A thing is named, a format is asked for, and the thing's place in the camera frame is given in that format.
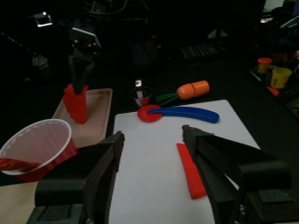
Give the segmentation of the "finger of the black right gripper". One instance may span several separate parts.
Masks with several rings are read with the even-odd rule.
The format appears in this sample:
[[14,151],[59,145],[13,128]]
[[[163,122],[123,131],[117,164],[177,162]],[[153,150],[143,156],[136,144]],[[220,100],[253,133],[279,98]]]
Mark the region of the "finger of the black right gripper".
[[75,70],[75,57],[71,55],[68,57],[69,62],[69,75],[71,75],[71,84],[73,87],[77,86],[77,77],[76,77],[76,70]]
[[85,63],[81,66],[81,73],[80,73],[80,76],[77,78],[77,86],[76,86],[76,93],[77,94],[80,94],[81,91],[83,91],[83,88],[84,88],[84,86],[87,84],[87,79],[89,77],[89,74],[93,71],[93,68],[95,68],[95,63],[92,61]]

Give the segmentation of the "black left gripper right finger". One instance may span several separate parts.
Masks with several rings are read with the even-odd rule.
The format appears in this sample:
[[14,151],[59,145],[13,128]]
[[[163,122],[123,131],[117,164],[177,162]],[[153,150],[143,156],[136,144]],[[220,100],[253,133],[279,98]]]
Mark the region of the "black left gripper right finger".
[[181,139],[208,194],[215,224],[299,224],[285,163],[257,148],[189,125]]

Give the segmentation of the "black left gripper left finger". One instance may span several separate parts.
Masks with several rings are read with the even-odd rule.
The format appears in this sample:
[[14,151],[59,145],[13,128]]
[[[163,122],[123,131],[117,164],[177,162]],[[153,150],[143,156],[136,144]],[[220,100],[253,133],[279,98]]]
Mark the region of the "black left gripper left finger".
[[25,224],[108,224],[125,136],[83,147],[41,178]]

